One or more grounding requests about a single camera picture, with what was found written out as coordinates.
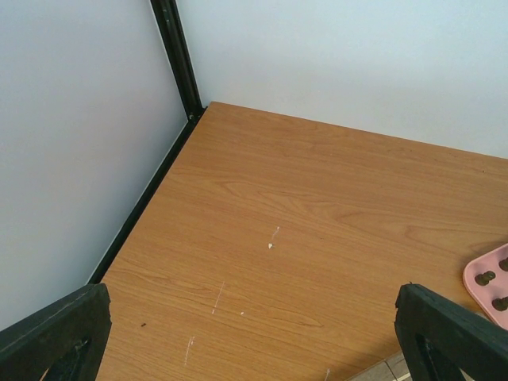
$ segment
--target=black trim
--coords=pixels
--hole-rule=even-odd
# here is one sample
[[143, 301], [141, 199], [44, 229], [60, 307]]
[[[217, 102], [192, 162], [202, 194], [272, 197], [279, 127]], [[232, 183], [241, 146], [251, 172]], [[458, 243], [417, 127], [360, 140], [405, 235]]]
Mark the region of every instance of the black trim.
[[151, 3], [188, 122], [153, 176], [150, 184], [141, 195], [140, 200], [134, 206], [133, 211], [121, 227], [120, 232], [108, 248], [101, 263], [90, 277], [89, 283], [101, 282], [106, 271], [120, 251], [121, 246], [124, 244], [125, 240], [127, 240], [137, 220], [141, 217], [160, 183], [162, 183], [167, 171], [169, 171], [170, 166], [175, 161], [183, 145], [192, 134], [192, 131], [194, 131], [194, 127], [198, 124], [199, 119], [205, 112], [199, 98], [198, 86], [196, 85], [196, 79], [192, 70], [191, 58], [189, 57], [185, 36], [183, 35], [182, 23], [176, 7], [176, 1], [151, 0]]
[[175, 0], [151, 0], [160, 35], [167, 57], [175, 74], [176, 85], [182, 98], [187, 118], [192, 120], [202, 114], [198, 85], [192, 70], [191, 57], [187, 50], [182, 22]]
[[171, 147], [169, 153], [165, 157], [165, 159], [162, 162], [162, 164], [160, 165], [159, 169], [157, 170], [157, 172], [153, 176], [152, 180], [150, 181], [150, 183], [144, 190], [139, 201], [134, 206], [133, 211], [131, 212], [129, 217], [127, 217], [127, 220], [125, 221], [124, 225], [121, 227], [120, 232], [115, 237], [110, 248], [108, 248], [108, 251], [102, 258], [100, 264], [95, 269], [94, 274], [90, 277], [90, 280], [88, 283], [100, 283], [102, 281], [102, 278], [106, 274], [106, 271], [108, 270], [108, 268], [110, 268], [111, 264], [113, 263], [113, 260], [115, 259], [118, 252], [120, 251], [121, 246], [127, 240], [127, 237], [129, 236], [130, 232], [133, 231], [134, 226], [137, 223], [137, 220], [140, 219], [142, 213], [144, 212], [144, 209], [147, 207], [147, 205], [150, 202], [150, 200], [152, 199], [153, 195], [156, 193], [157, 188], [162, 183], [162, 180], [164, 179], [167, 172], [169, 171], [169, 168], [175, 162], [176, 157], [178, 156], [178, 154], [182, 150], [183, 146], [187, 142], [187, 139], [194, 131], [194, 128], [198, 124], [200, 117], [201, 117], [201, 115], [199, 115], [197, 119], [187, 122], [187, 124], [183, 128], [182, 132], [176, 139], [176, 142], [173, 144], [173, 147]]

